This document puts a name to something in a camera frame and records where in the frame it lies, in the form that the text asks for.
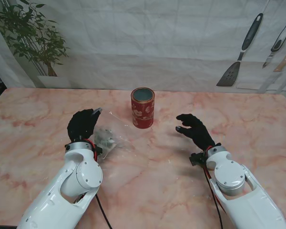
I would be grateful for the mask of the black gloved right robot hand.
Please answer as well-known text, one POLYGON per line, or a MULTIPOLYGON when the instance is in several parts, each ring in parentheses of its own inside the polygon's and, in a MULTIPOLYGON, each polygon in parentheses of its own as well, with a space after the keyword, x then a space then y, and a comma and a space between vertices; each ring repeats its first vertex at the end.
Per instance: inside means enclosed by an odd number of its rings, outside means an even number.
POLYGON ((192 139, 195 145, 203 151, 215 146, 214 140, 211 138, 205 125, 196 116, 192 114, 180 114, 176 117, 182 122, 182 126, 176 126, 178 133, 192 139))

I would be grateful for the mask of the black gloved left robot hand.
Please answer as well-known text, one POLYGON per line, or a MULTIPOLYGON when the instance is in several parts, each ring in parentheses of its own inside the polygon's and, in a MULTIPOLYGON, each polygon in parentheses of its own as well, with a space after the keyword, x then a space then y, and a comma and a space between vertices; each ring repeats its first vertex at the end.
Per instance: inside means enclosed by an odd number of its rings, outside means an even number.
POLYGON ((75 113, 67 126, 67 132, 71 142, 78 142, 89 139, 93 135, 93 131, 97 120, 102 112, 102 108, 85 109, 75 113))

